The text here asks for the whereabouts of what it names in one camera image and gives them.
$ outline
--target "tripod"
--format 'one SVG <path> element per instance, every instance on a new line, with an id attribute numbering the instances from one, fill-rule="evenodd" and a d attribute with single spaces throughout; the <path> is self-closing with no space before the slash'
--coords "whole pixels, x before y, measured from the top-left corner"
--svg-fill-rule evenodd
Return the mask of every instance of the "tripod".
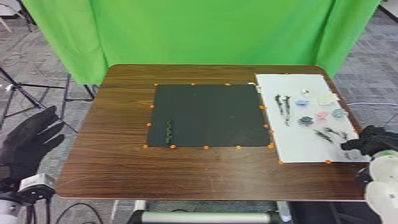
<path id="1" fill-rule="evenodd" d="M 10 95 L 10 99 L 8 99 L 8 103 L 6 103 L 4 114 L 2 114 L 2 117 L 0 117 L 0 130 L 2 130 L 2 126 L 4 126 L 6 119 L 10 117 L 13 117 L 18 114 L 26 113 L 33 109 L 47 109 L 47 106 L 43 104 L 43 100 L 45 100 L 45 97 L 47 97 L 47 94 L 49 94 L 50 89 L 65 89 L 65 101 L 63 101 L 63 109 L 61 109 L 61 121 L 66 124 L 66 126 L 72 128 L 74 132 L 79 133 L 77 129 L 65 122 L 65 110 L 66 110 L 66 102 L 72 102 L 72 101 L 93 101 L 95 100 L 95 93 L 91 92 L 91 89 L 90 89 L 88 85 L 84 85 L 84 87 L 86 87 L 86 90 L 90 92 L 91 99 L 68 99 L 72 75 L 68 75 L 66 87 L 59 87 L 59 86 L 34 85 L 34 84 L 18 83 L 15 81 L 11 75 L 4 71 L 2 67 L 0 67 L 0 73 L 4 75 L 0 77 L 4 78 L 4 80 L 8 81 L 8 83 L 11 84 L 11 89 L 10 89 L 11 95 Z M 36 88 L 45 88 L 47 89 L 40 99 L 34 98 L 34 96 L 31 95 L 31 93 L 27 92 L 27 90 L 24 89 L 24 87 L 36 87 Z M 10 114 L 10 107 L 11 107 L 11 102 L 13 102 L 13 98 L 15 98 L 17 92 L 22 93 L 22 96 L 26 97 L 26 99 L 29 100 L 29 102 L 33 103 L 33 107 L 29 107 L 22 111 L 15 112 L 13 114 Z"/>

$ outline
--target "dark green mat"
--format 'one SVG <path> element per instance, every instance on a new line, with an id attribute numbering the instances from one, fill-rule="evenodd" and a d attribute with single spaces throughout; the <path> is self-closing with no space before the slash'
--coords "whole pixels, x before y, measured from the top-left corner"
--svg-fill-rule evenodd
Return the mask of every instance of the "dark green mat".
<path id="1" fill-rule="evenodd" d="M 161 85 L 148 145 L 267 146 L 271 135 L 260 105 L 257 86 Z"/>

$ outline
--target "orange marker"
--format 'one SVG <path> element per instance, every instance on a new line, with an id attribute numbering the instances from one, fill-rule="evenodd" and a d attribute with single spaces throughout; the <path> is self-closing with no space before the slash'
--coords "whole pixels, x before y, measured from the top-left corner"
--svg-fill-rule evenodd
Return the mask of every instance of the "orange marker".
<path id="1" fill-rule="evenodd" d="M 274 142 L 271 142 L 271 145 L 267 146 L 269 149 L 274 149 L 276 148 L 276 144 Z"/>

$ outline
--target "cable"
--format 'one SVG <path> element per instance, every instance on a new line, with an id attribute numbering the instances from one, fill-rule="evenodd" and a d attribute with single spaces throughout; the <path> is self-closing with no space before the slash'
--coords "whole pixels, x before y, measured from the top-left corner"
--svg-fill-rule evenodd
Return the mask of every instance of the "cable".
<path id="1" fill-rule="evenodd" d="M 349 103 L 347 105 L 349 106 L 352 106 L 352 105 L 386 105 L 386 106 L 397 106 L 398 107 L 397 103 L 367 103 L 367 102 L 360 102 L 360 103 Z"/>
<path id="2" fill-rule="evenodd" d="M 47 224 L 52 224 L 52 198 L 47 199 Z"/>
<path id="3" fill-rule="evenodd" d="M 29 33 L 29 34 L 26 35 L 24 39 L 27 38 L 29 35 L 36 35 L 38 33 L 40 33 L 40 29 L 38 29 L 33 33 Z M 4 67 L 11 67 L 11 66 L 15 66 L 18 63 L 22 63 L 22 62 L 26 62 L 26 63 L 31 63 L 31 62 L 33 62 L 33 64 L 34 64 L 36 74 L 42 75 L 43 79 L 45 79 L 47 81 L 50 81 L 50 82 L 61 82 L 61 81 L 66 81 L 66 78 L 54 78 L 54 77 L 50 77 L 50 76 L 45 75 L 45 73 L 43 73 L 43 71 L 42 71 L 42 69 L 40 69 L 40 66 L 38 66 L 38 57 L 36 57 L 38 54 L 36 54 L 36 55 L 29 55 L 29 52 L 26 51 L 24 48 L 26 48 L 26 46 L 24 46 L 24 44 L 22 44 L 22 46 L 20 46 L 20 50 L 17 50 L 18 52 L 17 52 L 17 53 L 11 53 L 11 55 L 2 59 L 2 66 L 4 66 Z"/>
<path id="4" fill-rule="evenodd" d="M 95 207 L 93 207 L 90 204 L 86 204 L 86 203 L 77 203 L 77 204 L 74 204 L 74 205 L 66 208 L 65 212 L 63 212 L 61 215 L 59 215 L 56 224 L 61 223 L 61 219 L 63 219 L 63 217 L 65 217 L 65 215 L 66 215 L 66 212 L 68 212 L 68 211 L 72 210 L 72 208 L 77 207 L 79 205 L 84 205 L 86 207 L 90 207 L 91 211 L 93 211 L 95 214 L 97 214 L 97 218 L 98 218 L 100 224 L 104 224 L 104 219 L 102 219 L 100 213 L 98 213 Z"/>
<path id="5" fill-rule="evenodd" d="M 33 216 L 34 216 L 34 207 L 33 207 L 33 205 L 29 205 L 29 207 L 27 207 L 26 224 L 33 224 Z"/>
<path id="6" fill-rule="evenodd" d="M 36 213 L 36 206 L 33 205 L 33 217 L 34 217 L 34 224 L 38 224 L 38 213 Z"/>

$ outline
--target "floor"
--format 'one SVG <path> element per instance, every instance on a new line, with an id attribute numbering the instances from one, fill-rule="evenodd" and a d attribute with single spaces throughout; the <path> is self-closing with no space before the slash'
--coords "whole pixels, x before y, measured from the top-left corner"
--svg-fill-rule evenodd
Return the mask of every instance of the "floor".
<path id="1" fill-rule="evenodd" d="M 0 27 L 0 66 L 6 68 L 20 82 L 65 85 L 66 69 L 58 59 L 52 47 L 49 46 L 43 34 L 38 29 L 31 33 L 24 20 L 8 20 L 15 33 L 8 33 Z M 398 103 L 398 24 L 381 11 L 377 11 L 361 39 L 352 49 L 335 82 L 349 103 Z M 6 82 L 0 79 L 0 113 L 6 107 L 8 93 Z M 43 90 L 31 88 L 31 93 L 40 97 Z M 88 97 L 82 86 L 74 83 L 72 97 Z M 45 103 L 61 106 L 63 91 L 52 90 Z M 29 102 L 18 96 L 13 101 L 13 111 L 29 107 Z M 91 103 L 74 102 L 68 104 L 66 121 L 74 128 L 81 128 Z M 392 105 L 351 105 L 361 125 L 384 126 L 398 132 L 398 107 Z M 0 139 L 22 120 L 36 111 L 13 117 L 6 122 Z M 61 147 L 54 150 L 42 165 L 42 172 L 58 177 L 68 153 L 75 141 L 75 133 L 65 128 L 68 136 Z M 54 199 L 54 217 L 59 216 L 65 208 L 77 202 L 90 203 L 100 211 L 106 223 L 127 223 L 132 214 L 134 201 L 111 200 L 65 200 Z M 150 209 L 173 211 L 267 211 L 274 209 L 271 202 L 152 202 Z M 38 205 L 40 216 L 43 216 L 43 205 Z M 84 223 L 95 221 L 95 214 L 84 207 L 77 207 L 66 214 L 63 223 Z"/>

